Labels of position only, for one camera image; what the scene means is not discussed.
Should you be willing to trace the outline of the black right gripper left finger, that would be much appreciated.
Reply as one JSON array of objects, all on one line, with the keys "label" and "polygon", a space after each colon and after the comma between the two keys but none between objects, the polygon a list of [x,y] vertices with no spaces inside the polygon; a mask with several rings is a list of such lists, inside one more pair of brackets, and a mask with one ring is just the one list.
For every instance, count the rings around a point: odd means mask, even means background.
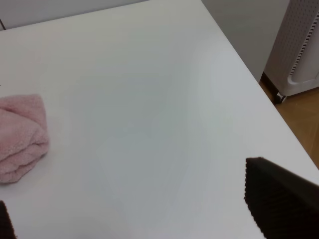
[{"label": "black right gripper left finger", "polygon": [[7,208],[0,202],[0,239],[17,239]]}]

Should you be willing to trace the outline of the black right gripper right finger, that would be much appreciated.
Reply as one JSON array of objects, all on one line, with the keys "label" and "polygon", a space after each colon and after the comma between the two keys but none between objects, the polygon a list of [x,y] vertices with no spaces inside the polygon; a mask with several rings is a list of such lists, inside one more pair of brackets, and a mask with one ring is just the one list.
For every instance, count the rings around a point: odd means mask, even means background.
[{"label": "black right gripper right finger", "polygon": [[267,239],[319,237],[319,187],[262,157],[247,158],[248,209]]}]

